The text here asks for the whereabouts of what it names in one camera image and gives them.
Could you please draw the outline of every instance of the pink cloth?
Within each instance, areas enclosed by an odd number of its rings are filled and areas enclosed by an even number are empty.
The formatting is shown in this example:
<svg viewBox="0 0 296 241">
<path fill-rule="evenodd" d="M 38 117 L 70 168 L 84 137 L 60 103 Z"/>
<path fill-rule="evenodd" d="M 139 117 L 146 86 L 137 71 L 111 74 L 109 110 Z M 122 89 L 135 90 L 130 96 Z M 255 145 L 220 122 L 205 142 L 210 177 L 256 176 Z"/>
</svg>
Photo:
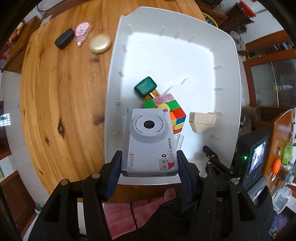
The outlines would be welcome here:
<svg viewBox="0 0 296 241">
<path fill-rule="evenodd" d="M 161 204 L 174 198 L 175 190 L 170 188 L 163 197 L 132 202 L 138 228 L 149 220 Z M 112 239 L 136 230 L 130 203 L 105 203 L 104 212 Z"/>
</svg>

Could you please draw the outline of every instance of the green case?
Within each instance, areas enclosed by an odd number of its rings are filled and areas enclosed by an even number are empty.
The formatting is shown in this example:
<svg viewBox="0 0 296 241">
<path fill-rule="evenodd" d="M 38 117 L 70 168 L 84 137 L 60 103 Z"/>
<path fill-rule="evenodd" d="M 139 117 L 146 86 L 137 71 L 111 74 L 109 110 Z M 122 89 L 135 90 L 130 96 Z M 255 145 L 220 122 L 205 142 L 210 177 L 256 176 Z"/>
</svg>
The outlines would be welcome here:
<svg viewBox="0 0 296 241">
<path fill-rule="evenodd" d="M 156 89 L 157 84 L 153 81 L 151 77 L 146 77 L 134 88 L 135 92 L 141 97 L 144 98 L 154 89 Z"/>
</svg>

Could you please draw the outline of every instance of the black case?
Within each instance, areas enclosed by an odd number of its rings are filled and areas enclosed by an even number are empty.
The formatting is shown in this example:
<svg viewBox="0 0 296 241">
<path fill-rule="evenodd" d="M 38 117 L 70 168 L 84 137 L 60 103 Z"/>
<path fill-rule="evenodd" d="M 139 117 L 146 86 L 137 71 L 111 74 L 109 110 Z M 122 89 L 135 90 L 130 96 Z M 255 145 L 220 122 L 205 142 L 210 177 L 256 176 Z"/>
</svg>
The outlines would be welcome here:
<svg viewBox="0 0 296 241">
<path fill-rule="evenodd" d="M 64 49 L 74 38 L 74 31 L 69 28 L 66 32 L 62 33 L 54 42 L 59 49 Z"/>
</svg>

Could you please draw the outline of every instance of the small screen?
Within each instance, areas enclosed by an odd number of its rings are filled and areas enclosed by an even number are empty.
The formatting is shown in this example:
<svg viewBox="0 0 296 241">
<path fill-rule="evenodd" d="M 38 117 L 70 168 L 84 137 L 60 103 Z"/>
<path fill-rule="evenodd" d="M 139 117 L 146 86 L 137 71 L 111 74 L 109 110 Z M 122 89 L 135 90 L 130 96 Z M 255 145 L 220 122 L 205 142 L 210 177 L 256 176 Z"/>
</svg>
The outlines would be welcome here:
<svg viewBox="0 0 296 241">
<path fill-rule="evenodd" d="M 263 162 L 264 151 L 265 151 L 266 141 L 263 142 L 261 145 L 257 146 L 254 150 L 254 154 L 252 157 L 252 162 L 250 166 L 249 175 L 257 169 Z"/>
</svg>

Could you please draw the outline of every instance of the camera sticker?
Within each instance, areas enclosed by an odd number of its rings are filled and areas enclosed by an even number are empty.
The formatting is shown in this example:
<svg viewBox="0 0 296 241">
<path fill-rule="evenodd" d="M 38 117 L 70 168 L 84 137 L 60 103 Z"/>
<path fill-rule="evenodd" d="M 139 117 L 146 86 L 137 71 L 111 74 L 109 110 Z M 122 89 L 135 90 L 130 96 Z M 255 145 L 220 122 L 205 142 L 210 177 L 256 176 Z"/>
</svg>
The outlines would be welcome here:
<svg viewBox="0 0 296 241">
<path fill-rule="evenodd" d="M 159 169 L 161 171 L 167 171 L 168 170 L 168 160 L 167 159 L 159 158 L 158 162 L 159 162 Z"/>
</svg>

